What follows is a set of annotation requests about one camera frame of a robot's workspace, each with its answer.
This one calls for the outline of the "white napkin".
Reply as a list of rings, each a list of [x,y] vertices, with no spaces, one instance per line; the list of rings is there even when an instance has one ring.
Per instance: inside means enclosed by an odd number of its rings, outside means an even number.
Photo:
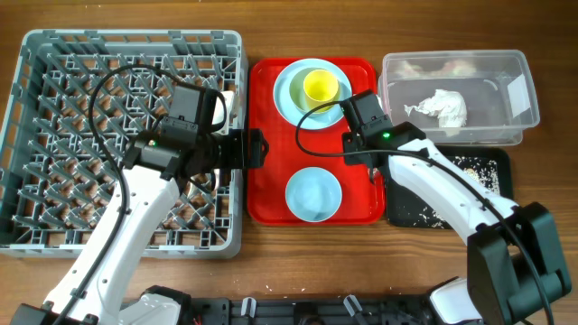
[[[415,111],[436,117],[441,128],[463,127],[467,122],[465,99],[457,91],[437,89],[432,97],[422,100],[418,105],[404,105],[404,110],[408,116]]]

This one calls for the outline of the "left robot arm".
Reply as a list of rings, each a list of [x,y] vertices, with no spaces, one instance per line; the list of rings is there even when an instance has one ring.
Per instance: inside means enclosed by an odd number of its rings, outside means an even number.
[[[113,197],[71,269],[40,307],[21,304],[13,324],[192,324],[191,297],[161,286],[128,307],[129,281],[162,219],[191,177],[259,168],[268,143],[259,129],[183,138],[144,131],[130,143]]]

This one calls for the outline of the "white plastic spoon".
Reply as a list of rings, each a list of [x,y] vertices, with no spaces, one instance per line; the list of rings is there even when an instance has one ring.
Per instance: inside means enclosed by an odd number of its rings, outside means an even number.
[[[224,125],[220,128],[218,133],[221,135],[226,135],[228,133],[229,127],[232,125],[232,120],[234,118],[237,95],[234,91],[231,90],[222,91],[221,94],[225,98],[227,114],[224,114],[223,105],[221,101],[217,99],[211,123],[213,125],[217,125],[223,122]]]

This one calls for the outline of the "small light blue bowl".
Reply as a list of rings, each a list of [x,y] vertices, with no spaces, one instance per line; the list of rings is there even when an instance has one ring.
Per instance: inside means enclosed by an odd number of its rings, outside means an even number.
[[[306,167],[286,183],[285,203],[301,221],[322,223],[340,208],[343,193],[338,179],[321,167]]]

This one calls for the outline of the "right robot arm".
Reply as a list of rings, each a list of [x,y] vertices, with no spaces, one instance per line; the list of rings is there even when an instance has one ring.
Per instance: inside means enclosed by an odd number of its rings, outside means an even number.
[[[520,206],[484,188],[409,123],[364,125],[345,133],[342,142],[348,164],[364,163],[413,192],[467,246],[466,278],[430,295],[443,322],[515,324],[537,311],[554,320],[553,302],[573,285],[554,216],[545,206]]]

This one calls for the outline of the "rice food leftovers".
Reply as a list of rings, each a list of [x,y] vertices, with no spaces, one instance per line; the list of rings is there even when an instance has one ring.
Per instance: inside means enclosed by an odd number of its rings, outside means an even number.
[[[471,156],[448,156],[448,159],[477,183],[501,195],[497,161],[490,158]],[[421,227],[441,229],[450,227],[441,215],[429,206],[419,208],[418,217]]]

